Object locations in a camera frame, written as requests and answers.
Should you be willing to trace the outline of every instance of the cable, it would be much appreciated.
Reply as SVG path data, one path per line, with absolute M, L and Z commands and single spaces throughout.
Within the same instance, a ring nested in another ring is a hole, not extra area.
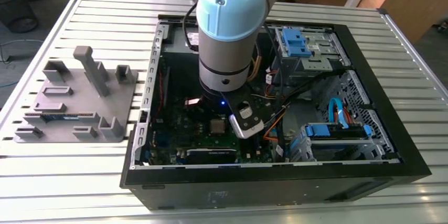
M 345 73 L 346 70 L 350 70 L 350 68 L 345 67 L 342 69 L 334 70 L 332 72 L 324 72 L 324 73 L 320 73 L 318 75 L 316 75 L 309 81 L 306 81 L 302 85 L 300 85 L 298 87 L 294 88 L 294 90 L 289 93 L 289 95 L 286 95 L 284 103 L 289 102 L 290 99 L 294 96 L 297 96 L 297 95 L 302 94 L 304 92 L 306 92 L 312 88 L 310 85 L 314 82 L 320 81 L 321 79 L 324 79 L 326 77 L 338 76 L 342 73 Z
M 258 70 L 260 70 L 260 66 L 261 66 L 261 49 L 260 49 L 260 45 L 258 45 L 258 40 L 254 41 L 254 47 L 257 49 L 257 59 L 253 63 L 253 69 L 252 69 L 252 74 L 249 75 L 249 77 L 246 78 L 246 81 L 253 81 L 253 79 L 257 76 Z
M 0 59 L 1 59 L 1 63 L 8 65 L 10 63 L 10 61 L 6 61 L 4 58 L 2 58 L 2 46 L 8 45 L 8 44 L 12 44 L 12 43 L 17 43 L 17 42 L 40 42 L 40 43 L 44 43 L 42 40 L 38 40 L 38 39 L 16 39 L 16 40 L 12 40 L 12 41 L 8 41 L 2 44 L 0 44 Z
M 270 43 L 272 43 L 272 46 L 274 47 L 274 39 L 273 39 L 273 36 L 270 34 L 270 30 L 268 28 L 268 25 L 266 23 L 264 23 L 264 29 L 266 30 L 265 32 L 268 33 L 268 37 L 269 37 L 269 40 L 270 40 Z M 278 70 L 277 70 L 277 74 L 280 74 L 280 94 L 278 96 L 276 97 L 276 102 L 274 102 L 274 107 L 278 108 L 280 107 L 280 104 L 281 104 L 281 96 L 282 96 L 282 90 L 284 90 L 284 83 L 282 83 L 282 71 L 281 71 L 281 54 L 278 53 L 278 50 L 274 50 L 274 53 L 276 53 L 276 61 L 277 61 L 277 65 L 278 65 Z
M 270 119 L 264 123 L 264 127 L 268 126 L 268 123 L 277 117 L 277 115 L 284 111 L 286 110 L 288 106 L 290 105 L 290 103 L 288 103 L 286 105 L 282 105 L 281 106 L 281 109 L 277 113 L 274 113 L 274 115 L 270 117 Z
M 196 6 L 197 6 L 197 2 L 193 4 L 193 6 L 189 8 L 186 14 L 184 15 L 184 19 L 181 21 L 181 28 L 184 29 L 184 37 L 185 37 L 185 43 L 188 45 L 188 48 L 194 51 L 194 52 L 198 52 L 198 46 L 197 45 L 192 45 L 190 42 L 189 42 L 189 39 L 188 39 L 188 34 L 186 34 L 186 25 L 185 25 L 185 22 L 186 22 L 186 18 L 189 17 L 190 13 L 193 12 L 193 10 L 196 9 Z
M 277 117 L 277 120 L 274 120 L 274 122 L 272 123 L 269 129 L 268 129 L 268 130 L 265 131 L 265 133 L 264 133 L 262 138 L 266 138 L 266 137 L 268 137 L 269 132 L 272 131 L 273 127 L 276 126 L 276 124 L 278 123 L 278 121 L 280 121 L 280 119 L 282 118 L 284 115 L 285 115 L 285 112 Z
M 12 86 L 12 85 L 16 85 L 18 83 L 18 81 L 13 82 L 13 83 L 9 83 L 9 84 L 4 84 L 0 86 L 0 88 L 4 88 L 4 87 L 8 87 L 8 86 Z
M 250 94 L 250 95 L 254 96 L 254 97 L 262 98 L 262 99 L 274 100 L 273 97 L 264 97 L 264 96 L 261 96 L 258 94 Z
M 6 60 L 2 58 L 2 47 L 1 47 L 1 45 L 0 45 L 0 59 L 1 59 L 1 63 L 2 63 L 4 65 L 8 65 L 8 64 L 10 63 L 10 61 L 6 61 Z
M 16 43 L 16 42 L 40 42 L 40 43 L 44 43 L 44 41 L 38 40 L 38 39 L 16 39 L 16 40 L 4 42 L 2 44 L 0 44 L 0 46 L 5 46 L 5 45 Z

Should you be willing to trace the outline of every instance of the sticker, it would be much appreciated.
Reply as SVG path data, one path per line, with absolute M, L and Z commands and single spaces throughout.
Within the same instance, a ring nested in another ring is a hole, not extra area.
M 272 75 L 266 74 L 266 84 L 272 84 Z
M 278 153 L 280 157 L 282 157 L 282 149 L 280 145 L 277 145 L 277 147 L 274 148 L 274 151 Z
M 197 46 L 198 45 L 198 33 L 188 33 L 186 37 L 188 37 L 189 43 Z
M 308 45 L 308 49 L 309 50 L 318 50 L 318 46 L 317 45 Z

